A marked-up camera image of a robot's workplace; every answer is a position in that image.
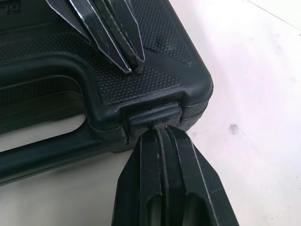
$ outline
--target tool case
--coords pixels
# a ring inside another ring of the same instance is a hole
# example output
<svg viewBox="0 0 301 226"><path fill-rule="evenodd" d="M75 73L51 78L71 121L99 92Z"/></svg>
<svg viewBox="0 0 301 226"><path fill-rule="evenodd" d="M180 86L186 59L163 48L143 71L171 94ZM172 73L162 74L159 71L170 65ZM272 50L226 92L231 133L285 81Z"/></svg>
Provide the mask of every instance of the tool case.
<svg viewBox="0 0 301 226"><path fill-rule="evenodd" d="M150 128L188 130L202 116L212 79L169 1L131 4L145 60L125 74L45 0L0 0L0 133L87 115L71 133L1 152L0 184L131 150Z"/></svg>

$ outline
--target white surface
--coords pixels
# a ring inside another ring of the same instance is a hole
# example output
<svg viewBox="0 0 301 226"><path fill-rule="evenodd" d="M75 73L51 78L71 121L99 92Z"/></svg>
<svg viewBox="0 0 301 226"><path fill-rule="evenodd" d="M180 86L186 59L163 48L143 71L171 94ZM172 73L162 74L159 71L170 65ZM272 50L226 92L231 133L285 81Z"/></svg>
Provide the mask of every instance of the white surface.
<svg viewBox="0 0 301 226"><path fill-rule="evenodd" d="M240 225L300 226L301 31L246 0L171 3L214 80L209 107L188 134L220 175ZM290 10L278 9L279 17ZM298 27L301 16L292 14ZM34 140L43 128L24 136ZM12 137L0 138L0 151L15 139L29 142ZM129 155L105 154L0 187L1 225L111 225Z"/></svg>

